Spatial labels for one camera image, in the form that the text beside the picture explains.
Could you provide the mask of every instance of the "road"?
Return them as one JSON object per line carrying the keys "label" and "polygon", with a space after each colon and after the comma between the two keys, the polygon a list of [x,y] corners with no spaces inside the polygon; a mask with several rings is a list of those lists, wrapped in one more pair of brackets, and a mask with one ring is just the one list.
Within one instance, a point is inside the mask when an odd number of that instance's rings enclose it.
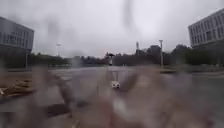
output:
{"label": "road", "polygon": [[[114,127],[119,127],[120,125],[122,127],[129,126],[127,122],[133,122],[133,120],[145,124],[145,119],[152,121],[154,120],[154,114],[160,113],[156,112],[152,114],[152,111],[161,111],[158,108],[165,111],[167,108],[163,108],[163,106],[166,106],[168,103],[171,104],[171,108],[178,115],[184,113],[183,117],[185,120],[183,120],[185,122],[192,123],[191,119],[195,119],[203,124],[203,121],[199,121],[199,118],[196,118],[195,113],[197,113],[197,116],[200,115],[211,120],[213,122],[212,127],[214,128],[224,126],[224,101],[222,100],[224,97],[224,86],[222,85],[224,78],[204,77],[192,74],[161,75],[156,74],[152,70],[140,69],[142,71],[138,71],[140,74],[138,74],[138,79],[133,82],[135,83],[133,89],[127,92],[116,92],[110,88],[110,82],[108,82],[116,78],[116,73],[112,74],[114,77],[111,77],[111,72],[108,76],[108,70],[118,72],[118,81],[121,83],[125,83],[127,79],[129,81],[133,80],[134,78],[129,76],[136,71],[136,69],[126,67],[110,67],[109,69],[107,67],[80,68],[52,71],[53,74],[62,78],[66,85],[69,86],[72,96],[76,100],[87,101],[92,104],[92,107],[80,110],[81,116],[79,118],[80,120],[85,120],[85,124],[97,124],[97,126],[100,124],[102,127],[107,125],[106,122],[111,120],[110,111],[112,109],[116,117],[114,124],[112,123]],[[24,110],[24,108],[27,108],[26,101],[31,99],[33,98],[26,97],[9,102],[1,105],[0,110],[4,112],[24,113],[24,111],[27,111]],[[36,104],[41,107],[64,103],[57,86],[44,88],[41,92],[34,95],[34,99]],[[176,109],[176,106],[173,104],[178,104],[178,106],[184,105],[184,107]],[[67,122],[67,115],[51,118],[47,122],[52,127],[55,125],[64,126],[60,122]]]}

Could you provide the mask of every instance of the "soccer ball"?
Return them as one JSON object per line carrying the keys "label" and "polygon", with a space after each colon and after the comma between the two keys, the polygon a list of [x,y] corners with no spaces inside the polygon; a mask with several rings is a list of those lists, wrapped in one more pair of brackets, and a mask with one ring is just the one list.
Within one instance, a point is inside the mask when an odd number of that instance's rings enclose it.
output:
{"label": "soccer ball", "polygon": [[111,81],[111,88],[112,89],[119,89],[120,83],[118,81]]}

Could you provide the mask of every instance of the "ground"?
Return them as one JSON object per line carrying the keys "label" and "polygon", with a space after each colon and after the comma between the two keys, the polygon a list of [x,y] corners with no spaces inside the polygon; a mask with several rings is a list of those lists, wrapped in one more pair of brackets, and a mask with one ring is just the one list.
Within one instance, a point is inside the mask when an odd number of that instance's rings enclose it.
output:
{"label": "ground", "polygon": [[[81,128],[223,126],[224,79],[221,75],[162,75],[153,67],[83,68],[50,73],[35,70],[32,77],[25,74],[9,75],[14,79],[31,78],[38,91],[0,106],[2,112],[23,115],[16,126],[32,127],[28,122],[38,126]],[[120,91],[110,87],[110,81],[117,74],[123,86]],[[65,95],[61,95],[62,86],[67,87],[63,88]],[[51,118],[43,114],[42,108],[66,103],[70,109],[67,114]]]}

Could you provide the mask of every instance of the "wet pavement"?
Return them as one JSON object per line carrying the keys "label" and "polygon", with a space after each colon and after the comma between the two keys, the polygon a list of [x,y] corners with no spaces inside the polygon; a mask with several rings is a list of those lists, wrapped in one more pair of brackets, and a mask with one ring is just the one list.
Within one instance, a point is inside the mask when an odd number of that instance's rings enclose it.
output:
{"label": "wet pavement", "polygon": [[[74,92],[74,97],[90,99],[96,94],[98,85],[102,84],[107,71],[118,71],[118,80],[124,81],[133,69],[125,67],[100,67],[54,70],[53,74],[62,78]],[[224,78],[202,77],[192,74],[161,75],[164,88],[174,96],[194,108],[198,114],[208,116],[213,121],[214,128],[223,127],[224,122]],[[64,101],[57,86],[53,86],[34,96],[38,106],[63,104]],[[24,103],[30,97],[10,101],[0,105],[2,112],[18,112],[23,110]],[[49,122],[57,123],[67,118],[65,115],[52,118]]]}

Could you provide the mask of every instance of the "street lamp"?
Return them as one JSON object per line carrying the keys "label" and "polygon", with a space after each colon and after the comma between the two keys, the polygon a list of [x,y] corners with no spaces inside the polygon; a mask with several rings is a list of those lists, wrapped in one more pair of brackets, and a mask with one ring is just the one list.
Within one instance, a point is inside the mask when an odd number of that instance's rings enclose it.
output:
{"label": "street lamp", "polygon": [[161,47],[161,50],[160,50],[161,68],[163,68],[163,40],[159,40],[159,42],[160,42],[160,47]]}
{"label": "street lamp", "polygon": [[58,56],[60,56],[60,54],[59,54],[59,47],[60,46],[61,46],[61,44],[57,44]]}

